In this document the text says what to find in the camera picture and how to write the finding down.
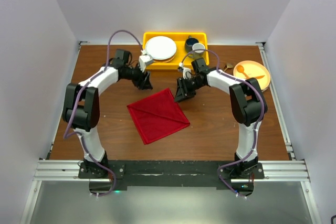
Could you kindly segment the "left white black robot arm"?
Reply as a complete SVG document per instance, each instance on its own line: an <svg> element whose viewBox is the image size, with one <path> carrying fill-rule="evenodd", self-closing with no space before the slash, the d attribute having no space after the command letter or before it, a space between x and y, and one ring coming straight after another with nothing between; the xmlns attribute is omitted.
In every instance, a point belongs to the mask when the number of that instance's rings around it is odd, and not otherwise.
<svg viewBox="0 0 336 224"><path fill-rule="evenodd" d="M97 178L112 174L97 128L100 119L100 95L122 79L132 81L140 90L152 88L150 73L146 68L154 62L153 58L142 51L138 63L133 67L131 57L129 51L118 49L114 57L108 58L93 76L80 83L70 83L66 87L62 110L62 119L67 122L64 138L78 136L84 152L83 170Z"/></svg>

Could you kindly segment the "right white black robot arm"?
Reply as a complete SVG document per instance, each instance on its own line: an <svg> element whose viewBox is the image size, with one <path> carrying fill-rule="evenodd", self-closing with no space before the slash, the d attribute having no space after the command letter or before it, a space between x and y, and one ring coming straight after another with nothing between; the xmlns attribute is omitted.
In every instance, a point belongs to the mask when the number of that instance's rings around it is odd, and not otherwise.
<svg viewBox="0 0 336 224"><path fill-rule="evenodd" d="M238 146L234 161L223 165L219 171L230 172L232 178L246 178L258 164L258 132L267 112L258 81L255 78L238 79L219 68L210 68L202 58L192 61L192 69L179 63L178 71L183 76L177 79L175 102L195 97L196 90L205 86L229 94L232 114L239 127Z"/></svg>

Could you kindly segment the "red cloth napkin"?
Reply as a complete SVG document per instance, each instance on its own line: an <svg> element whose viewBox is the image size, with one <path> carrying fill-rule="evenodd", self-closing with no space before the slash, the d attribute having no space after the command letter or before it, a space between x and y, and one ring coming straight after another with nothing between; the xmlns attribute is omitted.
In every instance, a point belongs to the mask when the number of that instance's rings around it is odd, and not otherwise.
<svg viewBox="0 0 336 224"><path fill-rule="evenodd" d="M148 145L190 125L169 88L127 105L133 123Z"/></svg>

